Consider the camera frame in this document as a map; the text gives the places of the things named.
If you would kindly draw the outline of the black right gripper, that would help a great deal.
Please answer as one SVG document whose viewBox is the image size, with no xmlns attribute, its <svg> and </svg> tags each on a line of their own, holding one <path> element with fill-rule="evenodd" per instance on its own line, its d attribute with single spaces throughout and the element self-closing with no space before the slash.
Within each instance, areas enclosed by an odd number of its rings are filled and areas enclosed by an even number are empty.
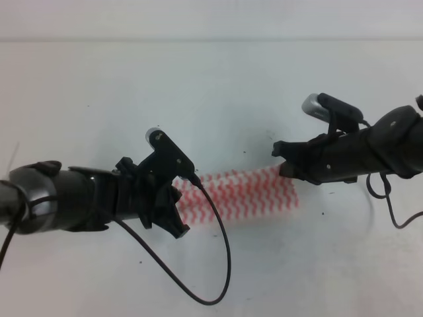
<svg viewBox="0 0 423 317">
<path fill-rule="evenodd" d="M 279 175 L 303 180 L 314 185 L 330 182 L 354 183 L 365 172 L 367 133 L 321 134 L 308 142 L 277 141 L 272 156 L 286 160 Z"/>
</svg>

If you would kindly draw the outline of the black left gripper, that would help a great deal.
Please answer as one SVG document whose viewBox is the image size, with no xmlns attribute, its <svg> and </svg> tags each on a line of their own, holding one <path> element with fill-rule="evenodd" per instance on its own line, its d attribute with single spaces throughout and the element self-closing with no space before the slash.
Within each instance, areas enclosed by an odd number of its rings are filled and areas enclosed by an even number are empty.
<svg viewBox="0 0 423 317">
<path fill-rule="evenodd" d="M 94 171 L 94 183 L 94 223 L 101 229 L 116 217 L 138 218 L 146 229 L 157 225 L 175 239 L 190 230 L 176 207 L 181 192 L 172 180 L 152 173 L 147 158 L 136 165 L 123 157 L 113 171 Z"/>
</svg>

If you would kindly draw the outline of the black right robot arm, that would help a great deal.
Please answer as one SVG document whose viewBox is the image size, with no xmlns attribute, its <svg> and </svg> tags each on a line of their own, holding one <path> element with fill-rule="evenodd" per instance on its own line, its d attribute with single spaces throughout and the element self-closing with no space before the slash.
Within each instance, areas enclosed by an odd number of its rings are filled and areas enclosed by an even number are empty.
<svg viewBox="0 0 423 317">
<path fill-rule="evenodd" d="M 365 174 L 409 179 L 422 173 L 422 116 L 412 106 L 395 108 L 374 125 L 325 93 L 311 94 L 301 108 L 328 123 L 328 131 L 306 142 L 275 142 L 272 156 L 284 159 L 280 176 L 320 185 L 354 183 Z"/>
</svg>

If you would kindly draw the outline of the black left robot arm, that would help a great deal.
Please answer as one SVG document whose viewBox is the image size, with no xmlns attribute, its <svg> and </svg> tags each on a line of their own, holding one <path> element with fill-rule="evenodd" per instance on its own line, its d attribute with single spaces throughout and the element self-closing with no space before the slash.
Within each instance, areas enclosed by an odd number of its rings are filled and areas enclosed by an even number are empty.
<svg viewBox="0 0 423 317">
<path fill-rule="evenodd" d="M 100 232 L 114 219 L 138 218 L 145 229 L 157 225 L 174 238 L 186 234 L 176 204 L 182 194 L 173 175 L 160 175 L 148 160 L 122 158 L 112 171 L 44 161 L 12 170 L 1 181 L 1 224 L 18 234 L 54 230 Z"/>
</svg>

